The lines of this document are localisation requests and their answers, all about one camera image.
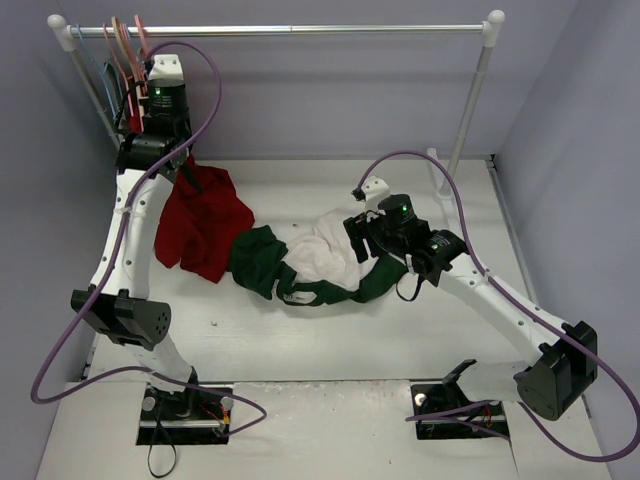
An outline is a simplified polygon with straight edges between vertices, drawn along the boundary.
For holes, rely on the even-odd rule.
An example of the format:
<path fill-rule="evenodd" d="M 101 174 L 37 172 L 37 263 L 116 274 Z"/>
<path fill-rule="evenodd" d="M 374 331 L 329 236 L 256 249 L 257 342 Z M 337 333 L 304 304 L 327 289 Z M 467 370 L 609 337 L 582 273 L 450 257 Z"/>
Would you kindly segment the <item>white green raglan t shirt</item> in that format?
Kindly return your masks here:
<path fill-rule="evenodd" d="M 290 240 L 267 224 L 254 227 L 233 241 L 227 271 L 262 298 L 296 307 L 376 300 L 407 268 L 388 255 L 357 260 L 344 221 L 359 212 L 355 205 L 341 206 Z"/>

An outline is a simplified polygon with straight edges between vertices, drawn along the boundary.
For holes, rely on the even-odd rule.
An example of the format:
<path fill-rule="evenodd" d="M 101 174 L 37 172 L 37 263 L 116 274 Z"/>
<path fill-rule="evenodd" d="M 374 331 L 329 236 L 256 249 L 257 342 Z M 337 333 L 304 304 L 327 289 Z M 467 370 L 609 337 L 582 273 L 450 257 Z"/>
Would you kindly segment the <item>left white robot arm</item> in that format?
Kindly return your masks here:
<path fill-rule="evenodd" d="M 119 147 L 103 258 L 89 287 L 73 292 L 71 307 L 148 369 L 150 384 L 165 394 L 164 408 L 185 420 L 200 406 L 198 391 L 186 385 L 195 370 L 169 335 L 170 306 L 149 298 L 149 273 L 160 217 L 187 158 L 181 146 L 192 128 L 184 81 L 151 80 L 147 92 L 142 131 L 128 133 Z"/>

